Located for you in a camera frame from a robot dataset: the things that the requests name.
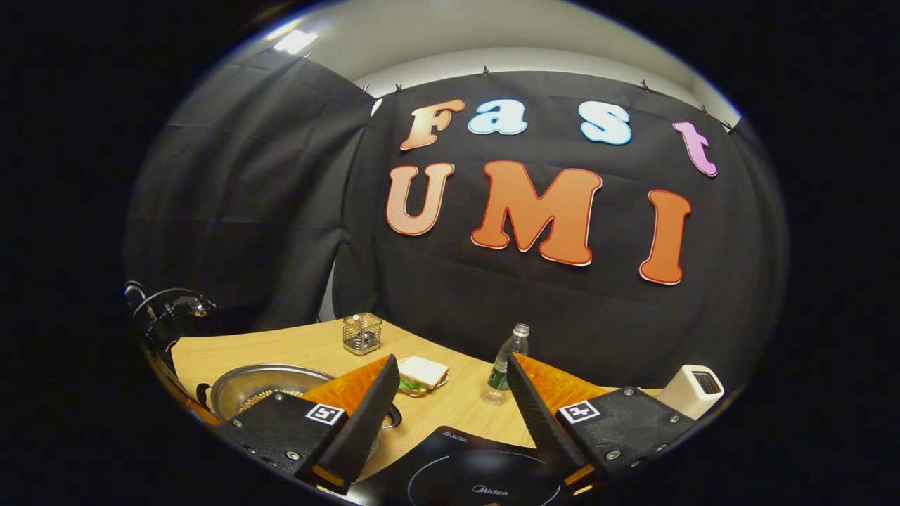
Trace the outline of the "small ceiling light panel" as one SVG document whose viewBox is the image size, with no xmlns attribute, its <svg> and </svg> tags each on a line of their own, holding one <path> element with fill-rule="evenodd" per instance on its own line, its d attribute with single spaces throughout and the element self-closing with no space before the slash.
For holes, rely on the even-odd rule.
<svg viewBox="0 0 900 506">
<path fill-rule="evenodd" d="M 280 36 L 276 42 L 274 42 L 272 49 L 290 55 L 298 55 L 302 53 L 306 47 L 309 47 L 311 43 L 317 41 L 318 38 L 318 33 L 292 30 Z"/>
</svg>

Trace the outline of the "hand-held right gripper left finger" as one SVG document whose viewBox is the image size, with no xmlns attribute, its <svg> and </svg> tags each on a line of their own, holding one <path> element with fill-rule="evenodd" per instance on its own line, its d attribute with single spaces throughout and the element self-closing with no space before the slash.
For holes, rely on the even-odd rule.
<svg viewBox="0 0 900 506">
<path fill-rule="evenodd" d="M 268 394 L 222 420 L 218 436 L 280 474 L 346 493 L 369 461 L 399 384 L 389 353 L 300 396 Z"/>
</svg>

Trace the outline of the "sandwich with lettuce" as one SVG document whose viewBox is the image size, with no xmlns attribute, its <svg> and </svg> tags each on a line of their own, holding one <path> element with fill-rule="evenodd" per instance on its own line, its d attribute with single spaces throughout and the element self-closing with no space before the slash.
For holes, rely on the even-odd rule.
<svg viewBox="0 0 900 506">
<path fill-rule="evenodd" d="M 448 380 L 449 366 L 430 359 L 409 356 L 397 365 L 401 377 L 397 391 L 411 397 L 428 395 Z"/>
</svg>

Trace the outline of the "white toaster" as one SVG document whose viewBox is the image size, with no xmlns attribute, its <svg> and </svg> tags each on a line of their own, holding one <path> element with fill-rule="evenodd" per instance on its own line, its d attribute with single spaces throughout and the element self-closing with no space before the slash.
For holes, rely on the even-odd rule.
<svg viewBox="0 0 900 506">
<path fill-rule="evenodd" d="M 685 364 L 655 399 L 682 415 L 699 420 L 723 396 L 724 386 L 711 368 Z"/>
</svg>

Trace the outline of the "black induction cooktop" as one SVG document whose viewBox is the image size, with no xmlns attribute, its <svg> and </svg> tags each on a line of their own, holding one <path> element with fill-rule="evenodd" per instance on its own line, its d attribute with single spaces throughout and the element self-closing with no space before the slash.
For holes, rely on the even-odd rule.
<svg viewBox="0 0 900 506">
<path fill-rule="evenodd" d="M 360 506 L 574 506 L 536 449 L 448 426 L 355 483 L 346 499 Z"/>
</svg>

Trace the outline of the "steel pot with soybeans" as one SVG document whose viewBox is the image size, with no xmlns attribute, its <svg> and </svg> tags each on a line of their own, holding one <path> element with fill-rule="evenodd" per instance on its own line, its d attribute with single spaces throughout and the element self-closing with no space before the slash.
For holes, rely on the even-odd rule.
<svg viewBox="0 0 900 506">
<path fill-rule="evenodd" d="M 332 401 L 309 401 L 312 389 L 333 375 L 306 366 L 256 364 L 225 372 L 196 389 L 229 446 L 283 473 L 311 467 L 346 426 L 347 411 Z"/>
</svg>

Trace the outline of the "clear plastic water bottle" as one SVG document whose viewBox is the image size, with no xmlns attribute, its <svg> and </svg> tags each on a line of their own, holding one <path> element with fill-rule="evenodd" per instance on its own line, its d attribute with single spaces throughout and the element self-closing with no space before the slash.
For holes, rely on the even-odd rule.
<svg viewBox="0 0 900 506">
<path fill-rule="evenodd" d="M 493 361 L 491 374 L 487 378 L 485 388 L 482 389 L 481 400 L 489 406 L 501 406 L 507 401 L 510 391 L 508 372 L 509 362 L 514 353 L 528 355 L 530 349 L 530 326 L 526 323 L 518 323 L 505 342 L 501 345 L 497 356 Z"/>
</svg>

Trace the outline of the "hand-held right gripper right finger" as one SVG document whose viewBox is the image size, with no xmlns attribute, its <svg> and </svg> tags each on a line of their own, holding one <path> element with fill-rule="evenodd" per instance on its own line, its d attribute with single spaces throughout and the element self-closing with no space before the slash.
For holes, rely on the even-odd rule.
<svg viewBox="0 0 900 506">
<path fill-rule="evenodd" d="M 508 381 L 539 457 L 571 492 L 626 481 L 698 422 L 638 387 L 595 387 L 521 353 Z"/>
</svg>

